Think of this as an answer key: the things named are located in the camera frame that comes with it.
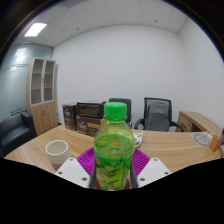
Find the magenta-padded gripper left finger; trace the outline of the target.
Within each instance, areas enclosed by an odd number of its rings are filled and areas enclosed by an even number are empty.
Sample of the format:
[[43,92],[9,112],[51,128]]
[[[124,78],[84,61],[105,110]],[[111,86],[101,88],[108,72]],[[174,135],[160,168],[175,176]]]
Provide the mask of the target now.
[[81,187],[94,189],[96,170],[93,149],[86,150],[77,158],[68,158],[55,174]]

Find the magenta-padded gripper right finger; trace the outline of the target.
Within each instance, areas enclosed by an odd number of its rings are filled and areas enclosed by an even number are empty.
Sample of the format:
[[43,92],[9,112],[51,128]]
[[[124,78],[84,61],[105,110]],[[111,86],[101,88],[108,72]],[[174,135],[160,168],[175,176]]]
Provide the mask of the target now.
[[133,188],[146,186],[170,174],[171,171],[159,158],[149,158],[139,149],[135,149],[130,171],[130,181]]

